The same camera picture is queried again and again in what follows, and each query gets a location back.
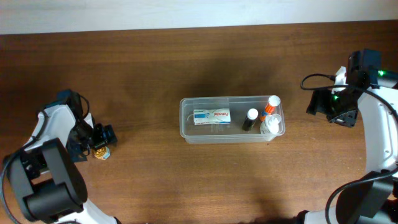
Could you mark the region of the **small gold lid jar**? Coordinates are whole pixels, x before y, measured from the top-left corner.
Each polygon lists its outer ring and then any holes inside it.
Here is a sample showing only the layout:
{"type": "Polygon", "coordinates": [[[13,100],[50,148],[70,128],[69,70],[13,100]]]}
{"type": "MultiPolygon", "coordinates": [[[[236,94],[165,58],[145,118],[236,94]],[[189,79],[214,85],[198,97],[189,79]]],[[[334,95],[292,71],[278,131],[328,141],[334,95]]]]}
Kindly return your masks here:
{"type": "Polygon", "coordinates": [[[103,161],[106,160],[111,155],[109,147],[107,147],[107,146],[102,147],[97,150],[94,150],[93,154],[97,159],[100,159],[103,161]]]}

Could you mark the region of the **orange Redoxon tablet tube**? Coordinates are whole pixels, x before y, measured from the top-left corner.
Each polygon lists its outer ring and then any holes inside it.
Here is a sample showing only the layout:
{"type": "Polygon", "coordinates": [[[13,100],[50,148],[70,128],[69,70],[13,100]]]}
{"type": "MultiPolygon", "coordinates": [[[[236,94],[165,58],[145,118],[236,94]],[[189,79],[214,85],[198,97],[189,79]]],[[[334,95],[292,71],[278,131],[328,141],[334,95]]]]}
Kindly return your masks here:
{"type": "Polygon", "coordinates": [[[280,98],[276,95],[272,95],[268,98],[268,102],[265,108],[261,111],[259,119],[264,121],[266,116],[272,114],[274,110],[280,105],[280,98]]]}

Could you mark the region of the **white labelled bottle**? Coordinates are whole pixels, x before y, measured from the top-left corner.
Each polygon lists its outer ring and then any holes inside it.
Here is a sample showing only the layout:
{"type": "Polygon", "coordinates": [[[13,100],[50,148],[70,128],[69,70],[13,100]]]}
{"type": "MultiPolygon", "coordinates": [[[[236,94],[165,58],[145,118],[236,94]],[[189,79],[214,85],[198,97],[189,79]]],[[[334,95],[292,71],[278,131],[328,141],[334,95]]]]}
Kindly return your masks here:
{"type": "Polygon", "coordinates": [[[277,134],[279,132],[279,123],[282,117],[279,114],[267,115],[261,123],[260,131],[262,134],[277,134]]]}

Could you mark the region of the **dark bottle white cap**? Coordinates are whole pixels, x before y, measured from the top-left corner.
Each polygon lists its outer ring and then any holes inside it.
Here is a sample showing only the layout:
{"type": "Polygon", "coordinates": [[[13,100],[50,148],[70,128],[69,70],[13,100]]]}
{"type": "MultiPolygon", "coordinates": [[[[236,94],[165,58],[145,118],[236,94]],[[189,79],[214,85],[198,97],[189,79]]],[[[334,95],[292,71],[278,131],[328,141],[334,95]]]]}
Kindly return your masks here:
{"type": "Polygon", "coordinates": [[[242,129],[244,131],[250,131],[252,129],[252,127],[254,126],[257,117],[258,117],[258,110],[255,108],[251,108],[248,110],[247,114],[246,114],[246,118],[244,120],[242,129]]]}

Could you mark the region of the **clear plastic container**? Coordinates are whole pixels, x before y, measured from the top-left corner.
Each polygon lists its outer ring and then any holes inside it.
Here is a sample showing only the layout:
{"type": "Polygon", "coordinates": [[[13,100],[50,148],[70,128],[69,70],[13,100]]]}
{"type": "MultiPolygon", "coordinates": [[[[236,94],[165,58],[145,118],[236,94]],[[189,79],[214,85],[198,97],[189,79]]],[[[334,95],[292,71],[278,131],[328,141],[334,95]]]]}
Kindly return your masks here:
{"type": "Polygon", "coordinates": [[[284,114],[282,103],[272,114],[279,114],[282,121],[279,123],[277,134],[262,134],[260,131],[261,111],[265,108],[268,98],[266,96],[224,96],[184,98],[180,102],[180,134],[189,144],[214,144],[214,143],[239,143],[239,142],[266,142],[285,133],[284,114]],[[193,111],[229,108],[231,122],[229,124],[204,124],[194,125],[193,111]],[[242,129],[246,114],[249,109],[258,110],[257,120],[250,131],[242,129]]]}

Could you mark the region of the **white Panadol box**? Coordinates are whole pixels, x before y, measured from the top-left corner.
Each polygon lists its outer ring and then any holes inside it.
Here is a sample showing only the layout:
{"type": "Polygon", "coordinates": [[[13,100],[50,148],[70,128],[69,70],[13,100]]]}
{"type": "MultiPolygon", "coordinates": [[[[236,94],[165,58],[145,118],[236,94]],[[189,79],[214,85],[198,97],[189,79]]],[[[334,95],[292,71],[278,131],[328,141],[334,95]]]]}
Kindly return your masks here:
{"type": "Polygon", "coordinates": [[[213,109],[213,110],[194,110],[194,125],[204,124],[229,124],[231,122],[231,113],[229,108],[213,109]]]}

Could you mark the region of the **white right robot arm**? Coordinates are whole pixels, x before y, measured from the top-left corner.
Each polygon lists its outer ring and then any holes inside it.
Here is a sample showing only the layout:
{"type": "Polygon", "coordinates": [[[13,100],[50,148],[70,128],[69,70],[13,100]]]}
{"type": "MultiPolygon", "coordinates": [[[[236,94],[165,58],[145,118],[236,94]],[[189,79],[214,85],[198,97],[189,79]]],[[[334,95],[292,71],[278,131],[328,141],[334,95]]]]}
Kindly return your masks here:
{"type": "Polygon", "coordinates": [[[397,73],[381,67],[381,53],[353,52],[332,86],[312,88],[308,114],[352,128],[363,119],[365,176],[337,188],[322,211],[302,211],[297,223],[397,223],[397,73]]]}

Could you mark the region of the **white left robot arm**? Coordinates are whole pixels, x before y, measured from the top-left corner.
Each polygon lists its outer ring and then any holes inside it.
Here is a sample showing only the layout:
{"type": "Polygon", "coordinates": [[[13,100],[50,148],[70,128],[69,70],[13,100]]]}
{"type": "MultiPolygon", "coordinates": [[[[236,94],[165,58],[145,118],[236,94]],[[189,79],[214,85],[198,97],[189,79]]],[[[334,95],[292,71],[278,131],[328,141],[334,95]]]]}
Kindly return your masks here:
{"type": "Polygon", "coordinates": [[[96,123],[88,100],[73,90],[37,113],[38,123],[29,140],[2,163],[1,180],[8,180],[19,208],[30,222],[119,223],[89,198],[85,181],[76,167],[93,153],[110,156],[109,146],[118,139],[111,125],[96,123]]]}

